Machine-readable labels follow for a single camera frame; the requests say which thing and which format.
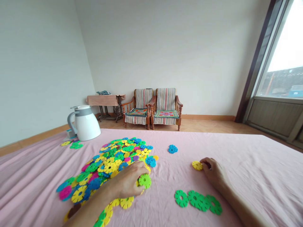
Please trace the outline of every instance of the tiled floor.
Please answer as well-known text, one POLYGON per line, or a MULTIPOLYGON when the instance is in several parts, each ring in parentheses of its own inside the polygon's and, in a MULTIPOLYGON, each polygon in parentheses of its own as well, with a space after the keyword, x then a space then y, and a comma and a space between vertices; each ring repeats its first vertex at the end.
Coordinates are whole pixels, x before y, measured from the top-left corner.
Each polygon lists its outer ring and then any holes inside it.
MULTIPOLYGON (((100 128, 108 129, 132 129, 132 130, 146 130, 144 125, 134 125, 127 123, 127 128, 124 127, 123 120, 117 123, 113 120, 103 120, 99 122, 100 128)), ((177 131, 177 125, 155 125, 156 131, 177 131)), ((215 120, 182 120, 181 131, 186 132, 212 132, 212 133, 234 133, 234 134, 258 134, 267 136, 279 143, 282 143, 292 149, 301 153, 303 150, 291 144, 268 135, 262 131, 252 128, 245 124, 238 124, 233 121, 215 121, 215 120)))

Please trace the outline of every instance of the window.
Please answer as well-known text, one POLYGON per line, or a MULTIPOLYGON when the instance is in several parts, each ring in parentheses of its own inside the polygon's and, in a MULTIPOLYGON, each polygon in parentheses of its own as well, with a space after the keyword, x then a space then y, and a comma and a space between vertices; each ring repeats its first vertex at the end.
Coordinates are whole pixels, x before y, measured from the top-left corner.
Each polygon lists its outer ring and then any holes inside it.
POLYGON ((303 99, 302 28, 303 0, 294 0, 256 96, 303 99))

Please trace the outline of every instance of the white kettle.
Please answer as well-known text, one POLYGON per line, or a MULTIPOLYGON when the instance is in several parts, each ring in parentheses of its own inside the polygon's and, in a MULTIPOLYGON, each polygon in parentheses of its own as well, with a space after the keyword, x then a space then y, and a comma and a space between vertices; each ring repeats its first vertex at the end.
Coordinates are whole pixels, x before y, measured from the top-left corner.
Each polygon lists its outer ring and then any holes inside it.
POLYGON ((91 140, 101 134, 99 123, 89 105, 75 106, 71 109, 75 109, 75 112, 67 117, 67 123, 73 133, 77 134, 78 140, 91 140), (74 114, 76 127, 72 123, 74 114))

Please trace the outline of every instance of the pink bed sheet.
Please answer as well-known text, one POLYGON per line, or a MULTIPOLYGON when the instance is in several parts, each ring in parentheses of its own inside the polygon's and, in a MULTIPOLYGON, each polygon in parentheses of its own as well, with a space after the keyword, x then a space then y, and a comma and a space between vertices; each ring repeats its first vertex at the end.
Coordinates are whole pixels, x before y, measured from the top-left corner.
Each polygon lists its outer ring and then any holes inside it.
POLYGON ((273 226, 303 225, 303 154, 262 135, 102 129, 79 150, 61 147, 65 133, 0 158, 0 226, 61 226, 73 206, 56 188, 101 146, 137 137, 154 147, 152 185, 128 210, 115 207, 108 226, 241 226, 240 220, 192 161, 213 157, 225 166, 236 190, 273 226), (170 144, 178 147, 168 153, 170 144), (214 195, 221 216, 189 205, 180 208, 176 190, 214 195))

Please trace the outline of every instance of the gray handle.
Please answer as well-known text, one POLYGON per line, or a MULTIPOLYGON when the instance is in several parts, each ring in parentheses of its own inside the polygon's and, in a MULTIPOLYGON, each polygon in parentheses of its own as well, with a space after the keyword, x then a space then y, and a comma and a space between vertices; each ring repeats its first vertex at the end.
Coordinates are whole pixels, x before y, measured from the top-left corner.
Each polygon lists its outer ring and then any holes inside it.
POLYGON ((67 123, 68 123, 70 129, 73 131, 74 134, 77 134, 78 130, 75 128, 75 126, 74 126, 73 123, 72 123, 72 116, 73 116, 74 114, 78 114, 78 113, 79 113, 78 111, 72 112, 72 113, 70 113, 69 116, 67 117, 67 123))

